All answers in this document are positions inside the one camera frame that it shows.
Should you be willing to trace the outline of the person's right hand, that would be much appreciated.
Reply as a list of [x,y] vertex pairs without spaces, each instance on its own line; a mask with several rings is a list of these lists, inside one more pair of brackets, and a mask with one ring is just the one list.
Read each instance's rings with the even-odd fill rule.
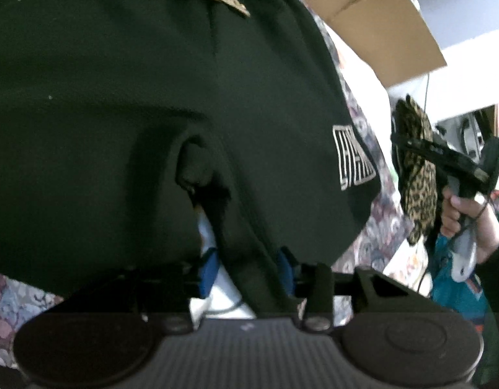
[[499,248],[499,222],[490,205],[457,196],[449,186],[443,189],[440,233],[455,237],[462,230],[463,217],[474,220],[476,229],[477,263],[485,263]]

